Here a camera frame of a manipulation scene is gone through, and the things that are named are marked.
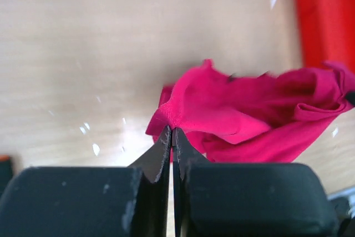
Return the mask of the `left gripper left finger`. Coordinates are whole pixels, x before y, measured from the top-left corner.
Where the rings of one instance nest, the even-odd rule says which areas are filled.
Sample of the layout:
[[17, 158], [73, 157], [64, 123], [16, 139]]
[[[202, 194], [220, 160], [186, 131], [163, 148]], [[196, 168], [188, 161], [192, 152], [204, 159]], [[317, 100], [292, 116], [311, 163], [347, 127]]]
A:
[[165, 236], [171, 129], [128, 167], [31, 167], [1, 197], [2, 236]]

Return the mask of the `magenta t shirt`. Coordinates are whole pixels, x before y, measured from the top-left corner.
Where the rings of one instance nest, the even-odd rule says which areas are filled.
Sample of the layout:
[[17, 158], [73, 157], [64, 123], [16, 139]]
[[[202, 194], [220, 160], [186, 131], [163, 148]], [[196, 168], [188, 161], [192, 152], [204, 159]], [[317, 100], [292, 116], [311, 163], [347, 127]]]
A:
[[146, 133], [181, 128], [212, 162], [291, 162], [352, 109], [352, 91], [354, 74], [339, 64], [233, 78], [207, 59], [162, 89]]

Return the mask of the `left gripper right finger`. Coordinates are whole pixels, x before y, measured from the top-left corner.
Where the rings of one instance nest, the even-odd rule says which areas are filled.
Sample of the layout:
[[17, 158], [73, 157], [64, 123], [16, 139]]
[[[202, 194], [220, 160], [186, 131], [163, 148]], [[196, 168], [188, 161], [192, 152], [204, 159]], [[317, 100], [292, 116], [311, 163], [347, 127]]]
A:
[[172, 133], [176, 236], [335, 236], [315, 172], [299, 163], [212, 163]]

